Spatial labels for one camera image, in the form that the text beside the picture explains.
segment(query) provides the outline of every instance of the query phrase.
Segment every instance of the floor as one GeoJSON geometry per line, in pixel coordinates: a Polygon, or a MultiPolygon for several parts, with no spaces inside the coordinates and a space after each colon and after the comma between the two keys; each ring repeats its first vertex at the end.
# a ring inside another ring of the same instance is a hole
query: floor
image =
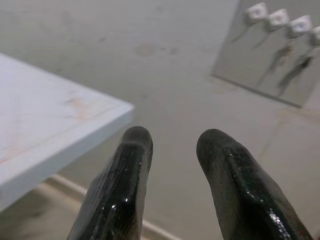
{"type": "Polygon", "coordinates": [[[79,201],[42,183],[0,214],[0,240],[67,239],[80,206],[79,201]]]}

